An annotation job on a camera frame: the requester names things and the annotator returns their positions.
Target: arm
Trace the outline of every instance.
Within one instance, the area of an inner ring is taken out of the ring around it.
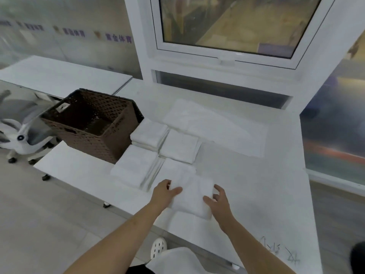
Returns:
[[[124,274],[154,221],[183,190],[168,190],[164,180],[153,190],[151,201],[110,235],[75,261],[64,274]]]
[[[213,199],[204,196],[222,231],[231,240],[238,256],[249,274],[295,274],[285,263],[258,242],[233,216],[226,193],[218,185],[219,194]]]

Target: white table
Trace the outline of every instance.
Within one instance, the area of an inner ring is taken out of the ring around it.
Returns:
[[[117,94],[134,99],[145,117],[160,120],[177,98],[194,100],[269,126],[265,157],[258,159],[203,143],[197,174],[226,189],[231,209],[258,240],[273,249],[296,273],[322,273],[311,192],[304,170],[299,116],[287,111],[244,103],[160,84],[146,86],[133,79]],[[109,175],[112,164],[68,147],[56,146],[35,167],[130,214],[150,200],[150,194],[121,184]],[[242,266],[228,237],[212,218],[205,221],[166,209],[156,226]],[[299,261],[288,261],[289,251]]]
[[[65,98],[79,88],[114,95],[132,76],[31,56],[0,70],[0,80]]]

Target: floor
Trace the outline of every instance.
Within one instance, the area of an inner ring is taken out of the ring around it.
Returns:
[[[128,218],[61,181],[43,182],[42,174],[24,160],[8,164],[6,150],[0,150],[0,173],[1,273],[62,273]],[[365,240],[365,199],[316,183],[312,194],[324,273],[350,274],[349,251]],[[170,248],[191,248],[207,271],[234,273],[223,259],[156,227],[132,265],[149,261],[150,247],[160,235]]]

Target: white shoe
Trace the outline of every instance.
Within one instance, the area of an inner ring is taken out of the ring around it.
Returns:
[[[156,258],[163,251],[167,250],[167,243],[163,237],[159,237],[156,239],[152,245],[151,249],[151,259]]]

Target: white office chair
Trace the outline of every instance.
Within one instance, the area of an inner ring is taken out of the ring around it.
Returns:
[[[47,107],[33,101],[4,101],[9,95],[8,91],[0,94],[0,148],[11,150],[7,155],[9,163],[17,161],[17,154],[29,155],[41,150],[28,157],[28,162],[35,164],[54,146],[50,143],[54,138],[52,130],[39,119]],[[44,175],[42,179],[48,180],[50,176]]]

